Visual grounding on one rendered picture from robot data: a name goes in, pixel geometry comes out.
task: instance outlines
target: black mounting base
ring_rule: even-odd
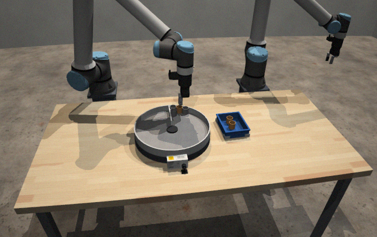
[[[118,85],[118,82],[115,81],[115,90],[113,92],[108,93],[108,94],[103,94],[103,95],[98,96],[98,97],[94,97],[94,98],[92,98],[92,101],[93,102],[95,102],[95,101],[115,101],[116,96],[117,96],[117,85]],[[91,92],[90,91],[87,92],[87,98],[91,99]]]
[[[263,88],[258,89],[258,90],[247,90],[244,86],[241,85],[241,78],[237,78],[236,82],[239,85],[239,90],[238,90],[239,93],[240,92],[268,92],[270,91],[268,85],[265,85]]]

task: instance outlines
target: wooden table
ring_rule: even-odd
[[[58,104],[14,210],[36,213],[61,236],[50,212],[229,195],[338,181],[312,237],[321,236],[352,178],[373,169],[299,90],[194,95],[183,105],[210,123],[210,145],[188,174],[167,170],[135,147],[134,124],[177,97]],[[216,114],[240,112],[250,136],[224,140]]]

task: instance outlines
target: brown floor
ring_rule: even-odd
[[[192,95],[236,93],[246,37],[184,39],[194,44]],[[374,169],[352,180],[325,237],[377,237],[377,39],[348,36],[332,65],[326,36],[267,37],[271,90],[300,89]],[[168,70],[153,56],[154,40],[95,43],[109,54],[117,100],[176,96]],[[34,214],[13,210],[45,127],[57,104],[88,102],[66,74],[73,45],[0,49],[0,236],[39,237]],[[335,182],[270,191],[115,208],[53,212],[72,236],[309,236]]]

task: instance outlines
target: black metal table leg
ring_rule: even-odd
[[[320,215],[313,231],[311,232],[310,237],[322,237],[323,233],[328,227],[329,222],[332,219],[332,216],[335,214],[336,208],[338,208],[339,203],[342,200],[345,192],[347,191],[348,186],[351,183],[352,178],[338,180],[332,194],[329,197],[329,200],[326,203],[326,206],[323,209],[323,212]]]
[[[36,216],[42,228],[44,228],[47,237],[62,237],[51,212],[37,213]]]

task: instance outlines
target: round gray tray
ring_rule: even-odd
[[[175,133],[167,132],[176,126]],[[134,123],[134,141],[137,149],[151,160],[166,163],[167,156],[187,154],[192,160],[209,145],[211,128],[208,119],[194,108],[188,114],[177,114],[170,120],[169,106],[150,109]]]

